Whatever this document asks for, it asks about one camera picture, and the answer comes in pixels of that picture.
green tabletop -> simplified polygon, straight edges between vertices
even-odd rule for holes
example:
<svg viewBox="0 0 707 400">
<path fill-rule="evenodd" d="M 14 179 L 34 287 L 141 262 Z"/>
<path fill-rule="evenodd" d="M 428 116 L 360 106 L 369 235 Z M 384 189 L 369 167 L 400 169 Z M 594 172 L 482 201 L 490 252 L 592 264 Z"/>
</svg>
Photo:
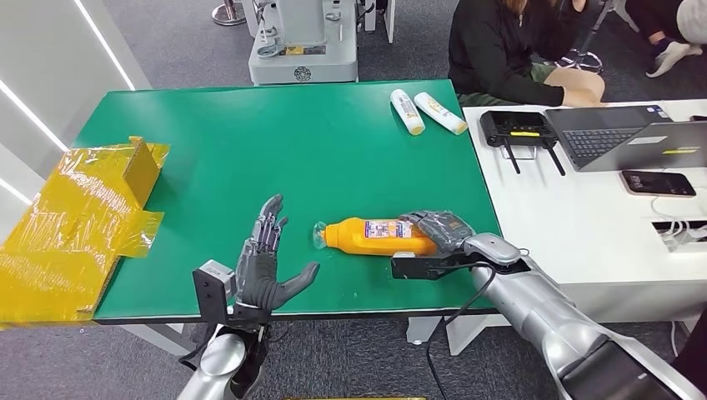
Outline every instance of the green tabletop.
<svg viewBox="0 0 707 400">
<path fill-rule="evenodd" d="M 461 115 L 449 81 L 111 92 L 74 147 L 124 143 L 130 135 L 172 146 L 146 206 L 165 212 L 149 254 L 118 266 L 98 321 L 198 315 L 192 270 L 213 258 L 235 266 L 263 202 L 284 195 L 289 216 L 280 280 L 310 260 L 314 284 L 283 314 L 420 312 L 455 308 L 473 293 L 468 273 L 435 282 L 394 280 L 389 259 L 317 250 L 312 227 L 348 217 L 395 218 L 449 209 L 479 232 L 499 233 L 468 134 L 424 116 L 411 136 L 390 105 L 402 88 L 428 92 Z M 480 299 L 475 308 L 491 308 Z"/>
</svg>

led light strip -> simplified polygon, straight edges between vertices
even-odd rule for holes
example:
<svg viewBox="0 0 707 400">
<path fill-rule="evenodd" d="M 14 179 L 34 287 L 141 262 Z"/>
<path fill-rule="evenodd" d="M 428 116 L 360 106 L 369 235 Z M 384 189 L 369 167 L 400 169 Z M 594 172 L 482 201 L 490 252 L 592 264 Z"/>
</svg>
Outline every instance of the led light strip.
<svg viewBox="0 0 707 400">
<path fill-rule="evenodd" d="M 118 58 L 115 57 L 113 50 L 111 50 L 110 46 L 108 46 L 108 42 L 106 42 L 106 39 L 101 34 L 101 31 L 98 30 L 96 23 L 93 21 L 91 16 L 88 14 L 88 11 L 86 11 L 86 8 L 83 6 L 83 3 L 81 3 L 81 0 L 73 0 L 73 2 L 76 4 L 76 7 L 78 7 L 78 10 L 81 11 L 81 14 L 86 19 L 88 26 L 91 27 L 93 34 L 96 35 L 96 38 L 98 38 L 98 41 L 103 46 L 103 49 L 106 51 L 106 53 L 110 57 L 111 61 L 113 61 L 113 65 L 115 65 L 115 68 L 118 70 L 120 75 L 123 77 L 123 80 L 128 85 L 128 88 L 130 88 L 130 90 L 135 90 L 135 85 L 133 85 L 133 81 L 131 81 L 130 78 L 128 77 L 128 75 L 125 73 L 123 66 L 120 65 Z"/>
<path fill-rule="evenodd" d="M 20 201 L 23 203 L 27 204 L 28 206 L 32 204 L 32 201 L 24 195 L 22 195 L 16 188 L 10 186 L 9 183 L 3 181 L 3 179 L 0 177 L 0 187 L 3 187 L 8 190 L 8 192 L 12 193 L 16 198 L 19 198 Z"/>
<path fill-rule="evenodd" d="M 22 100 L 20 100 L 20 98 L 12 90 L 10 90 L 8 85 L 6 85 L 5 82 L 3 82 L 2 80 L 0 80 L 0 91 L 5 93 L 5 96 L 8 96 L 8 98 L 13 103 L 15 103 L 16 106 L 18 106 L 18 108 L 24 113 L 24 115 L 26 115 L 27 118 L 29 118 L 30 121 L 32 121 L 37 126 L 37 128 L 42 131 L 42 133 L 47 135 L 47 138 L 51 139 L 54 144 L 61 148 L 63 152 L 66 152 L 68 150 L 68 147 L 66 147 L 66 145 L 62 143 L 61 140 L 59 140 L 57 135 L 55 135 L 54 132 L 52 132 L 49 127 L 47 127 L 47 125 L 44 125 L 44 122 L 42 122 L 42 120 L 39 119 L 39 117 L 37 117 L 37 115 L 35 115 L 34 112 L 32 112 L 32 110 L 30 110 L 29 107 L 27 107 L 27 105 Z"/>
</svg>

black cable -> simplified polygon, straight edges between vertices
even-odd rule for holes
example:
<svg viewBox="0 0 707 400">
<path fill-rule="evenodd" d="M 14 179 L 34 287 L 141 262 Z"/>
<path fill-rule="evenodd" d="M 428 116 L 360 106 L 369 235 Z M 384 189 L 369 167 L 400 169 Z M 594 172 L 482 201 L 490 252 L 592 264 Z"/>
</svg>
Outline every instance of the black cable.
<svg viewBox="0 0 707 400">
<path fill-rule="evenodd" d="M 434 364 L 432 363 L 432 357 L 429 356 L 429 347 L 432 344 L 432 338 L 434 337 L 434 334 L 437 333 L 439 330 L 439 327 L 447 327 L 450 323 L 452 323 L 453 320 L 455 320 L 458 316 L 462 315 L 462 313 L 471 306 L 472 303 L 477 301 L 483 294 L 486 292 L 486 289 L 489 288 L 489 285 L 491 282 L 494 281 L 496 278 L 496 268 L 494 268 L 491 264 L 487 262 L 475 262 L 469 266 L 469 269 L 472 268 L 488 268 L 491 270 L 491 276 L 489 277 L 489 280 L 484 283 L 482 287 L 479 288 L 479 290 L 474 294 L 462 307 L 459 308 L 457 312 L 452 314 L 449 319 L 445 320 L 444 317 L 442 317 L 442 320 L 440 321 L 441 323 L 438 323 L 436 327 L 434 327 L 434 330 L 432 331 L 432 334 L 429 335 L 429 339 L 427 340 L 427 346 L 425 347 L 425 355 L 427 356 L 427 364 L 429 365 L 429 371 L 432 373 L 432 377 L 434 378 L 434 381 L 437 383 L 437 388 L 439 388 L 439 392 L 442 393 L 442 398 L 444 400 L 447 399 L 447 393 L 444 391 L 444 387 L 442 386 L 442 382 L 439 380 L 439 375 L 437 375 L 437 370 L 434 368 Z"/>
<path fill-rule="evenodd" d="M 197 370 L 197 367 L 194 364 L 190 363 L 189 360 L 196 357 L 196 355 L 199 352 L 201 352 L 202 350 L 204 350 L 204 348 L 208 345 L 208 340 L 216 333 L 216 326 L 217 326 L 217 324 L 215 322 L 210 322 L 208 324 L 208 326 L 206 327 L 206 333 L 203 335 L 202 342 L 197 346 L 197 348 L 192 350 L 192 352 L 180 357 L 179 358 L 180 364 L 184 365 L 185 367 L 188 367 L 192 371 Z"/>
<path fill-rule="evenodd" d="M 292 324 L 291 323 L 288 324 L 288 327 L 285 328 L 285 332 L 282 335 L 280 335 L 280 337 L 278 337 L 277 339 L 268 340 L 268 343 L 277 343 L 277 342 L 283 340 L 289 334 L 289 329 L 291 327 L 292 327 Z"/>
</svg>

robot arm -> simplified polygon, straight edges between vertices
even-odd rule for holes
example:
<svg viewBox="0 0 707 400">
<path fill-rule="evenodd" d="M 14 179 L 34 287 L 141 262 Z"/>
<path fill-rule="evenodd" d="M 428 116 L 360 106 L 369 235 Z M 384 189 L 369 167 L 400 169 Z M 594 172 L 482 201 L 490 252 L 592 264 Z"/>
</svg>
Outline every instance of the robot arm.
<svg viewBox="0 0 707 400">
<path fill-rule="evenodd" d="M 451 212 L 413 212 L 401 218 L 415 223 L 441 252 L 463 253 L 470 262 L 480 259 L 494 266 L 496 276 L 485 296 L 542 354 L 560 398 L 705 399 L 646 346 L 589 319 L 532 258 L 522 256 L 501 237 L 474 234 Z M 471 273 L 477 290 L 492 274 L 487 268 L 474 268 Z"/>
<path fill-rule="evenodd" d="M 286 217 L 278 220 L 282 201 L 278 194 L 263 205 L 235 271 L 210 260 L 193 272 L 199 312 L 213 324 L 209 333 L 215 335 L 187 355 L 193 357 L 206 347 L 178 400 L 245 398 L 260 378 L 268 355 L 271 312 L 316 278 L 319 264 L 310 262 L 299 275 L 277 282 L 278 245 L 287 223 Z M 232 310 L 227 306 L 231 299 L 235 300 Z"/>
</svg>

laptop keyboard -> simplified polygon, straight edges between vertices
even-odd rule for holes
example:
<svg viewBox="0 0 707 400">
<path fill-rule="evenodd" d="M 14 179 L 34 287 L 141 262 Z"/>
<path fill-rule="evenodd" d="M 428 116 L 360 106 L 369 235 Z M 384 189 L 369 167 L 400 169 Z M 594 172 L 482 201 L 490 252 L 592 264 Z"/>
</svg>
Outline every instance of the laptop keyboard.
<svg viewBox="0 0 707 400">
<path fill-rule="evenodd" d="M 569 147 L 578 161 L 588 162 L 604 155 L 634 136 L 640 129 L 600 129 L 564 131 Z"/>
</svg>

